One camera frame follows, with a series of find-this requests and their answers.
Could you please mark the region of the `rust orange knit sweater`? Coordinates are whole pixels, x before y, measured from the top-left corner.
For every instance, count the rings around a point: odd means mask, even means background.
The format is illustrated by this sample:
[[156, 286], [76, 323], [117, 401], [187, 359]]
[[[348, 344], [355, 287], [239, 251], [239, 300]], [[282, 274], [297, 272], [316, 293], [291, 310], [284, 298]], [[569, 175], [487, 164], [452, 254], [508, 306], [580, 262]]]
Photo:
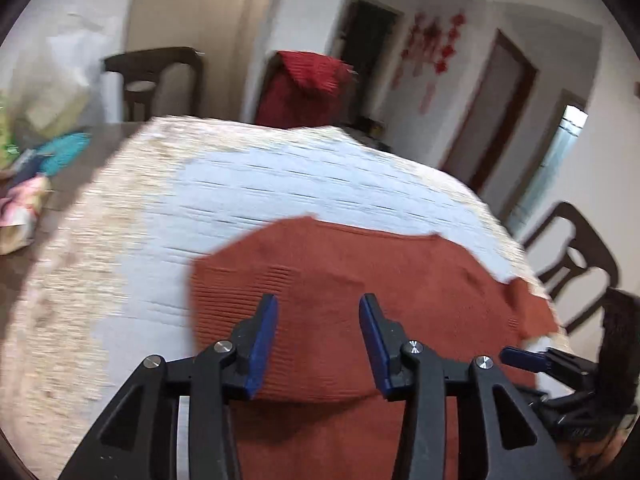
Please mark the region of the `rust orange knit sweater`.
[[228, 336], [265, 294], [277, 333], [256, 399], [232, 408], [247, 479], [387, 479], [402, 412], [375, 387], [359, 325], [365, 294], [440, 356], [469, 362], [556, 331], [520, 278], [496, 280], [465, 248], [311, 217], [279, 220], [193, 261], [198, 348]]

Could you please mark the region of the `green patterned tissue pack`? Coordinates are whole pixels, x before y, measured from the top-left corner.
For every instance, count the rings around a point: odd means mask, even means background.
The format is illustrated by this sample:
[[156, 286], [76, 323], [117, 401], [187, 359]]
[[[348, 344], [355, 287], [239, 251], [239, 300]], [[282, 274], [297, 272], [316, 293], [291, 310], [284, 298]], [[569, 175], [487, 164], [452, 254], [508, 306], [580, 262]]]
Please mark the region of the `green patterned tissue pack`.
[[20, 149], [13, 142], [9, 128], [9, 118], [6, 114], [6, 102], [4, 98], [0, 100], [0, 169], [9, 168], [17, 157], [20, 156]]

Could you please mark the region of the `white quilted lace-edged cloth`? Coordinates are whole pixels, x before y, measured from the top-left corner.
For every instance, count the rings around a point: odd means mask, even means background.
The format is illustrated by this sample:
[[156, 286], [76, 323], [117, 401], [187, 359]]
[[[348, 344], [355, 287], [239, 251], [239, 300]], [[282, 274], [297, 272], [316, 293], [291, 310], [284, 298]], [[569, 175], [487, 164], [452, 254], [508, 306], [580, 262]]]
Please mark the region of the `white quilted lace-edged cloth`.
[[1, 260], [1, 427], [54, 479], [145, 356], [193, 351], [191, 261], [280, 218], [437, 233], [498, 280], [544, 288], [476, 195], [324, 127], [191, 117], [106, 125], [57, 174], [29, 246]]

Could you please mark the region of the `dark wooden chair right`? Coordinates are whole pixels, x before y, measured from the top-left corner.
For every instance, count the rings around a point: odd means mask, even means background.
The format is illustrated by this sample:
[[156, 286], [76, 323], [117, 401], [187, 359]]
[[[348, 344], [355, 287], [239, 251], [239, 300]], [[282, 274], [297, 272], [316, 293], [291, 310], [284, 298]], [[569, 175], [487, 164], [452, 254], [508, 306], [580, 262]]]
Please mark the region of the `dark wooden chair right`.
[[559, 281], [547, 289], [548, 296], [557, 300], [570, 281], [580, 278], [591, 269], [599, 269], [608, 277], [608, 284], [602, 294], [564, 325], [564, 330], [570, 335], [598, 312], [608, 289], [616, 288], [620, 284], [620, 268], [599, 233], [574, 205], [567, 202], [559, 202], [551, 207], [548, 214], [526, 237], [522, 243], [523, 249], [527, 252], [556, 219], [570, 222], [574, 232], [562, 246], [555, 262], [537, 275], [541, 284], [548, 286], [559, 273], [564, 272]]

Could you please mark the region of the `dark wooden chair far left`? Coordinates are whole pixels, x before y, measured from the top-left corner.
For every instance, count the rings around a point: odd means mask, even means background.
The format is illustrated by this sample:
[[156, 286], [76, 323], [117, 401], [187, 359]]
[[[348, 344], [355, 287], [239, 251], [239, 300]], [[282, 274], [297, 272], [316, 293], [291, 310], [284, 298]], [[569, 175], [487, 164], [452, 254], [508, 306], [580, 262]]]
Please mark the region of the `dark wooden chair far left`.
[[201, 95], [204, 86], [204, 54], [191, 47], [163, 47], [137, 50], [104, 58], [104, 73], [122, 76], [122, 106], [124, 121], [134, 122], [139, 117], [147, 122], [152, 116], [154, 99], [163, 72], [174, 65], [189, 67], [192, 84], [189, 92], [188, 112], [200, 117]]

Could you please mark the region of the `white plastic bag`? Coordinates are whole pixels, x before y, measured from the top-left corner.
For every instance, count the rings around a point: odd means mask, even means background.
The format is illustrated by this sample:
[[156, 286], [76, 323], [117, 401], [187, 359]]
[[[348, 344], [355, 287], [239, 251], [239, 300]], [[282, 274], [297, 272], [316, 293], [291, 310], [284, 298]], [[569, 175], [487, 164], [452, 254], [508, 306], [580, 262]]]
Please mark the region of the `white plastic bag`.
[[35, 146], [104, 121], [103, 59], [117, 23], [67, 12], [20, 55], [9, 83], [8, 118], [21, 146]]

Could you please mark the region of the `red paper wall decoration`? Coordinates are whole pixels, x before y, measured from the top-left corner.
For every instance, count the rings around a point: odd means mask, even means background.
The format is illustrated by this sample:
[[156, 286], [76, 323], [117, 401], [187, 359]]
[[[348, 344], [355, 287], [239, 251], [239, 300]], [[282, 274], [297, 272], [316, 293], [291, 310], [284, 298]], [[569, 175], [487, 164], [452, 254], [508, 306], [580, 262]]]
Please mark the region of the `red paper wall decoration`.
[[407, 70], [411, 70], [413, 78], [419, 78], [426, 70], [431, 70], [433, 76], [427, 81], [419, 104], [420, 115], [426, 115], [430, 109], [439, 78], [448, 72], [451, 60], [457, 54], [462, 28], [467, 22], [465, 10], [459, 10], [446, 25], [442, 24], [439, 16], [429, 21], [424, 11], [414, 14], [390, 88], [399, 88]]

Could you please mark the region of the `dark wooden chair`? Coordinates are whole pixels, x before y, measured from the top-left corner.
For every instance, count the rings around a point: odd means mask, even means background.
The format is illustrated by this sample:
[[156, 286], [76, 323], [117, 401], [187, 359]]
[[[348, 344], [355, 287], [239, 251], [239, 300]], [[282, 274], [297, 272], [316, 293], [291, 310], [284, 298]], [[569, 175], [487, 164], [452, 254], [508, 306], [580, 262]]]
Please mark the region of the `dark wooden chair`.
[[163, 47], [137, 50], [104, 58], [104, 73], [122, 76], [122, 106], [124, 121], [134, 122], [139, 117], [147, 122], [152, 116], [154, 99], [163, 72], [174, 65], [189, 67], [192, 84], [189, 92], [188, 112], [200, 117], [201, 95], [204, 86], [204, 54], [191, 47]]
[[548, 286], [559, 273], [564, 272], [559, 281], [547, 289], [548, 296], [557, 300], [570, 281], [580, 278], [591, 269], [599, 269], [608, 277], [608, 284], [602, 294], [564, 325], [564, 330], [570, 335], [598, 312], [608, 289], [616, 288], [620, 284], [620, 268], [599, 233], [574, 205], [567, 202], [559, 202], [551, 207], [548, 214], [526, 237], [522, 243], [523, 249], [527, 252], [556, 219], [570, 222], [574, 232], [562, 246], [555, 262], [537, 275], [541, 284]]

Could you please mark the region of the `colourful floral cloth bundle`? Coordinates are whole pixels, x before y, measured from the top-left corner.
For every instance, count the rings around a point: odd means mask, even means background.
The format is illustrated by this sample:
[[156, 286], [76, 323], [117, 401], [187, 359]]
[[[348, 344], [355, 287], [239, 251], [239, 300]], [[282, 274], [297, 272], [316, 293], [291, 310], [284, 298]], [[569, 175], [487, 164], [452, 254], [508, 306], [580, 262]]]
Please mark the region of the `colourful floral cloth bundle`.
[[9, 255], [29, 246], [42, 208], [51, 192], [44, 174], [15, 185], [1, 200], [0, 252]]

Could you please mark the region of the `dark red wooden door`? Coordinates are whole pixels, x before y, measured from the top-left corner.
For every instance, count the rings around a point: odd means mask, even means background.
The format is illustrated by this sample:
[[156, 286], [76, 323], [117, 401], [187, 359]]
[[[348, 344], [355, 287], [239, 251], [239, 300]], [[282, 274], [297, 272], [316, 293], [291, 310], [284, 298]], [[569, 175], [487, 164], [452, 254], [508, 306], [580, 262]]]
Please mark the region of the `dark red wooden door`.
[[537, 75], [524, 52], [497, 30], [442, 171], [480, 192], [518, 126]]

